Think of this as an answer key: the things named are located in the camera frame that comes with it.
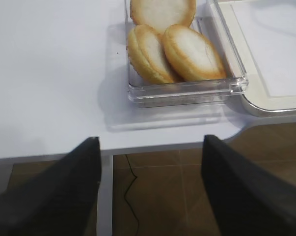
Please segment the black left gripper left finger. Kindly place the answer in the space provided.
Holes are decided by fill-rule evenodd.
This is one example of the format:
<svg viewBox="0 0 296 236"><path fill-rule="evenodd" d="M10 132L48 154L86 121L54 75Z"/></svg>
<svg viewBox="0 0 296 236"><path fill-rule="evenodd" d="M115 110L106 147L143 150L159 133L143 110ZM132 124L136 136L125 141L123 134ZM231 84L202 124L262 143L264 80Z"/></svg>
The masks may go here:
<svg viewBox="0 0 296 236"><path fill-rule="evenodd" d="M89 137L25 183L0 194L0 236L82 236L101 183L101 151Z"/></svg>

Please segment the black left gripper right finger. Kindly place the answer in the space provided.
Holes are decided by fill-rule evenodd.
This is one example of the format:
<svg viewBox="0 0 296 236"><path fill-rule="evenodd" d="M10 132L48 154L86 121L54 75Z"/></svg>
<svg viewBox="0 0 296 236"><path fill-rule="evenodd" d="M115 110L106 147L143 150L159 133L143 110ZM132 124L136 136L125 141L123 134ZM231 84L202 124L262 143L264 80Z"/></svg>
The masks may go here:
<svg viewBox="0 0 296 236"><path fill-rule="evenodd" d="M203 142L201 176L223 236L296 236L296 186L215 135Z"/></svg>

